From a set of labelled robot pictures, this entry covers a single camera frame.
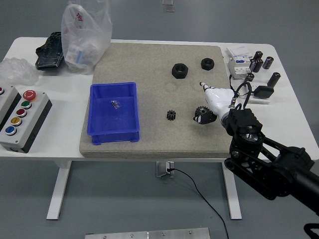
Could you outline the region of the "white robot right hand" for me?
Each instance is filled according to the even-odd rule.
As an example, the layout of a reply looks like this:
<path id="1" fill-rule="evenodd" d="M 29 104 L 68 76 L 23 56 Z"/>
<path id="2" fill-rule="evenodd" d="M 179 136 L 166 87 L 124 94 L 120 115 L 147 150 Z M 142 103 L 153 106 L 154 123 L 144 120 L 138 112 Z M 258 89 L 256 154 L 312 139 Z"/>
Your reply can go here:
<path id="1" fill-rule="evenodd" d="M 228 117 L 234 92 L 231 89 L 208 86 L 204 82 L 200 82 L 200 86 L 208 106 L 197 107 L 193 120 L 199 124 L 208 124 L 219 119 L 222 123 Z"/>

